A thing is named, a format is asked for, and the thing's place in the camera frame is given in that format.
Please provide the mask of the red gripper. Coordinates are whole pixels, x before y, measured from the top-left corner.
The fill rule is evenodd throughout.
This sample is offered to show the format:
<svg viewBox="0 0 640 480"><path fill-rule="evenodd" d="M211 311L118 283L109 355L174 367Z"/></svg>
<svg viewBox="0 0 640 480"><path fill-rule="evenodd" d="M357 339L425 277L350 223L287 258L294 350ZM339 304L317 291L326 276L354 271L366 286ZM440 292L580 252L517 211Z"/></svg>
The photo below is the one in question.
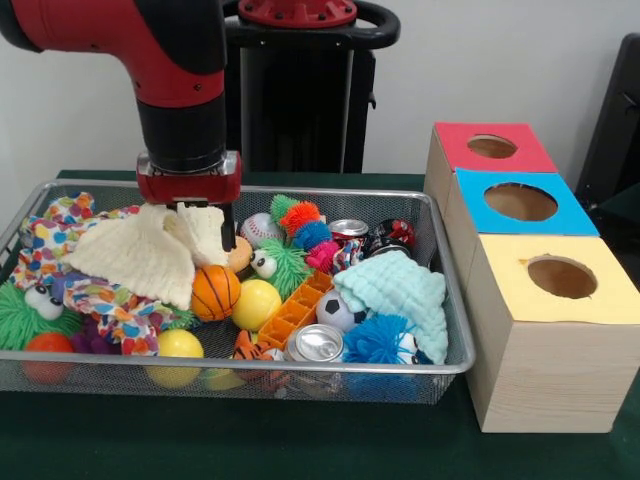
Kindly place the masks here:
<svg viewBox="0 0 640 480"><path fill-rule="evenodd" d="M168 173L156 168L147 153L137 159L136 179L140 193L150 204L164 204L177 212L177 203L221 205L221 241L224 251L236 247L233 203L240 195L242 160L238 151L226 151L208 170Z"/></svg>

